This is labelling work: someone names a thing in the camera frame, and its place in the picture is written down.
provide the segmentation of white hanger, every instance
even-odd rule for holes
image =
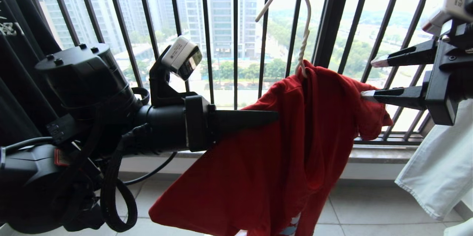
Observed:
[[[255,19],[255,22],[258,22],[263,14],[268,10],[269,5],[271,5],[271,2],[273,0],[268,0],[263,9],[261,10],[260,14]],[[300,47],[299,51],[299,62],[297,63],[296,66],[296,73],[299,67],[302,69],[302,75],[307,78],[307,73],[306,73],[306,68],[304,67],[304,51],[306,50],[306,45],[307,45],[307,38],[309,37],[309,22],[310,22],[310,14],[311,14],[311,7],[310,7],[310,2],[309,0],[305,0],[307,4],[307,20],[306,20],[306,27],[304,28],[304,39],[302,40],[302,45]]]

